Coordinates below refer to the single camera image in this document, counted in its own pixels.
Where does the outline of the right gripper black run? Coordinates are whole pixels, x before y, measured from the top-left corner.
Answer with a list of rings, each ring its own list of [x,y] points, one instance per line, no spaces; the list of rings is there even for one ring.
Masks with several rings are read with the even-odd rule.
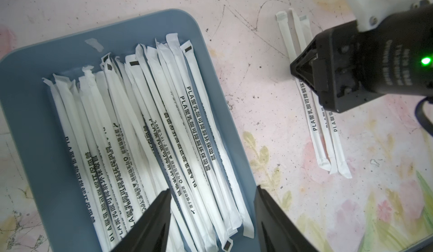
[[[290,64],[328,111],[345,112],[387,94],[432,96],[433,6],[384,19],[375,29],[349,22],[317,34]]]

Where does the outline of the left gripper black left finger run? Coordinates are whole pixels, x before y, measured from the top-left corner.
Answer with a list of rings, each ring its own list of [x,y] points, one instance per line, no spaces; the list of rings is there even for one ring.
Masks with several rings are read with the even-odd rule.
[[[171,192],[162,191],[114,252],[164,252],[170,228]]]

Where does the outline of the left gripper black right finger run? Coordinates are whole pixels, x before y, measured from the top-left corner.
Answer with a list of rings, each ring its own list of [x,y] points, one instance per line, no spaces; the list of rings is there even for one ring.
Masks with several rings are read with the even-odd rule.
[[[295,224],[260,186],[254,199],[257,232],[262,252],[317,252]]]

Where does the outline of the blue grey storage tray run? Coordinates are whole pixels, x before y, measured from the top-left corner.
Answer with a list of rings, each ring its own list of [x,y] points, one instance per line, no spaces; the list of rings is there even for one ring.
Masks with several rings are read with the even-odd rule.
[[[99,66],[103,54],[131,54],[137,44],[168,33],[193,44],[216,125],[254,215],[256,182],[204,37],[193,16],[169,9],[27,46],[1,60],[3,113],[53,251],[98,252],[100,245],[44,78],[76,78],[84,66]]]

